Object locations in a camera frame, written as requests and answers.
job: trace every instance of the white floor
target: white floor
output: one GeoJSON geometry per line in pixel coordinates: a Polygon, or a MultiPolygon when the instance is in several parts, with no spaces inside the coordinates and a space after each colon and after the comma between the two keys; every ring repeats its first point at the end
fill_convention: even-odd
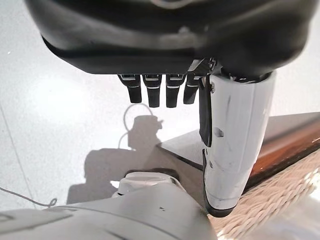
{"type": "MultiPolygon", "coordinates": [[[[278,71],[272,115],[320,111],[319,25],[318,12],[301,57],[278,71]]],[[[199,127],[198,102],[183,105],[180,91],[178,107],[168,109],[164,93],[155,117],[143,105],[129,109],[125,122],[134,128],[118,147],[131,105],[126,88],[116,76],[90,75],[55,57],[23,1],[1,0],[0,187],[65,204],[109,196],[116,190],[109,182],[127,170],[161,167],[170,157],[153,146],[199,127]]],[[[0,211],[33,207],[0,191],[0,211]]]]}

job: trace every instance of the floor seam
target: floor seam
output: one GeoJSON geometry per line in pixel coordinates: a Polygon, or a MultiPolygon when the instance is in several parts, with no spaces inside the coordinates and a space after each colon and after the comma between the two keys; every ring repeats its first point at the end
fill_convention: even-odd
{"type": "Polygon", "coordinates": [[[23,169],[23,167],[22,167],[22,164],[21,164],[21,161],[20,161],[20,158],[19,158],[19,155],[18,155],[16,146],[15,146],[14,139],[13,139],[13,137],[12,137],[12,135],[11,135],[11,132],[10,132],[9,125],[8,125],[8,122],[7,122],[7,119],[6,119],[5,112],[4,112],[4,109],[3,109],[3,107],[2,107],[1,101],[0,101],[0,112],[1,112],[2,117],[3,117],[3,121],[4,121],[4,125],[5,125],[5,127],[6,127],[6,130],[7,130],[8,134],[9,134],[9,138],[10,138],[10,141],[11,141],[11,144],[12,144],[12,147],[13,147],[13,151],[14,151],[15,157],[16,157],[17,162],[18,162],[18,164],[19,164],[19,167],[20,167],[20,169],[21,169],[22,176],[23,176],[23,179],[24,179],[24,181],[25,181],[27,191],[28,191],[28,193],[29,193],[29,195],[30,195],[30,198],[33,199],[33,195],[32,195],[32,192],[31,192],[31,189],[30,189],[28,180],[27,180],[27,176],[26,176],[26,173],[25,173],[25,171],[24,171],[24,169],[23,169]]]}

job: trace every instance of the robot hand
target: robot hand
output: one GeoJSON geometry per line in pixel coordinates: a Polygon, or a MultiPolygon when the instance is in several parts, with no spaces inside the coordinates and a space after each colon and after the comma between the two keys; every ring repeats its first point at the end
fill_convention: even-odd
{"type": "Polygon", "coordinates": [[[47,47],[92,74],[117,74],[130,100],[194,101],[199,82],[204,193],[209,213],[231,212],[265,133],[275,69],[302,51],[318,0],[25,0],[47,47]]]}

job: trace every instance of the black robotic finger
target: black robotic finger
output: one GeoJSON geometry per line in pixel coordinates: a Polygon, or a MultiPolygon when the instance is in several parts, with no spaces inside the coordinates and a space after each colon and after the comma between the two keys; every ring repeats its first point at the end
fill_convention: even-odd
{"type": "Polygon", "coordinates": [[[184,104],[193,104],[195,102],[196,94],[199,88],[199,79],[200,76],[195,76],[194,74],[187,75],[183,94],[184,104]]]}
{"type": "Polygon", "coordinates": [[[160,85],[162,75],[146,74],[142,75],[142,78],[148,92],[149,107],[158,108],[160,106],[160,85]]]}
{"type": "Polygon", "coordinates": [[[138,74],[121,74],[118,75],[120,81],[128,88],[130,102],[139,104],[142,102],[141,97],[141,79],[138,74]]]}
{"type": "Polygon", "coordinates": [[[180,86],[184,83],[186,75],[168,74],[166,77],[166,107],[175,108],[177,106],[177,98],[180,86]]]}

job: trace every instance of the scratch mark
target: scratch mark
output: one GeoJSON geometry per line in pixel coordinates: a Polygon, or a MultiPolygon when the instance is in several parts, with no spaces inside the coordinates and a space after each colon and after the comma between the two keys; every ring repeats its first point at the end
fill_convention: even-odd
{"type": "Polygon", "coordinates": [[[231,95],[228,98],[228,103],[226,105],[226,111],[225,111],[225,120],[228,119],[228,114],[229,114],[229,108],[230,108],[230,102],[231,102],[231,95]]]}

